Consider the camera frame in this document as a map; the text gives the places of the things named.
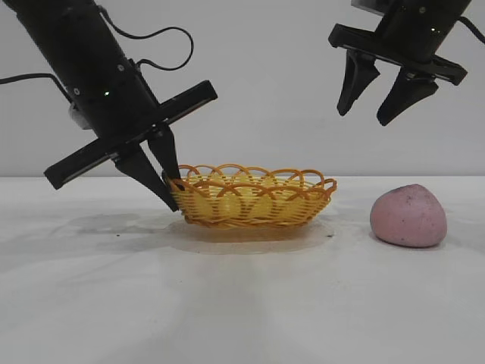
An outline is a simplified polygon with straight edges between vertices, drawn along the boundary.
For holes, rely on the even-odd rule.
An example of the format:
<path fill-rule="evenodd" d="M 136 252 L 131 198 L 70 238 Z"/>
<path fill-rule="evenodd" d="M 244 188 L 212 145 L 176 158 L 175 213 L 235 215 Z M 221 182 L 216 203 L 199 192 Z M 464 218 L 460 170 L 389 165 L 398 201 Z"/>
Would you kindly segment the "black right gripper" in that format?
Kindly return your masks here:
<path fill-rule="evenodd" d="M 368 31 L 336 24 L 329 35 L 334 48 L 346 51 L 343 87 L 337 111 L 346 115 L 380 72 L 376 58 L 401 69 L 389 94 L 377 111 L 382 126 L 406 109 L 432 96 L 436 77 L 459 84 L 467 71 L 437 55 L 469 1 L 352 1 L 352 6 L 379 14 L 376 30 Z"/>

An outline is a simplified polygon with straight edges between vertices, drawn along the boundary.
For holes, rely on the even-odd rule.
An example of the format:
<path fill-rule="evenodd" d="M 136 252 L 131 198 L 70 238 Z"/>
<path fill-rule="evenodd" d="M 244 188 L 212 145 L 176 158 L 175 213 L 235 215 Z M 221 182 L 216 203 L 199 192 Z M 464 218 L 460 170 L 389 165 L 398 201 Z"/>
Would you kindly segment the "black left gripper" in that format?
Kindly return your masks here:
<path fill-rule="evenodd" d="M 174 134 L 169 126 L 217 99 L 209 80 L 190 87 L 160 103 L 141 72 L 130 67 L 114 78 L 114 85 L 100 94 L 75 98 L 76 106 L 97 138 L 71 155 L 48 167 L 44 175 L 56 189 L 113 159 L 122 174 L 151 190 L 172 212 L 178 205 L 158 176 L 141 146 L 149 148 L 168 177 L 179 177 Z"/>

